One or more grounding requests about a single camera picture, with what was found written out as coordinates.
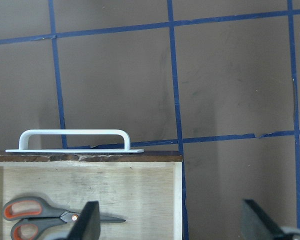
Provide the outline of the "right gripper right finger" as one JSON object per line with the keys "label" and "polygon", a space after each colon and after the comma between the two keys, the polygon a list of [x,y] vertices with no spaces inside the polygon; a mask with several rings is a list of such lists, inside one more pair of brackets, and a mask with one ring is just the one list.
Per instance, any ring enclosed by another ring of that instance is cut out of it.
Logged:
{"label": "right gripper right finger", "polygon": [[300,240],[300,229],[279,226],[254,200],[243,199],[241,235],[244,240]]}

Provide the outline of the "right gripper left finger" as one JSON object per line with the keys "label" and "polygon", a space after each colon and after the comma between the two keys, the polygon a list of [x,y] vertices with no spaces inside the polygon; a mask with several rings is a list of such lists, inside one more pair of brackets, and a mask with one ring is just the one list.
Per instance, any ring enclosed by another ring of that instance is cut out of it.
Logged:
{"label": "right gripper left finger", "polygon": [[67,236],[53,233],[47,240],[98,240],[101,234],[100,207],[98,201],[88,201],[78,221],[73,225]]}

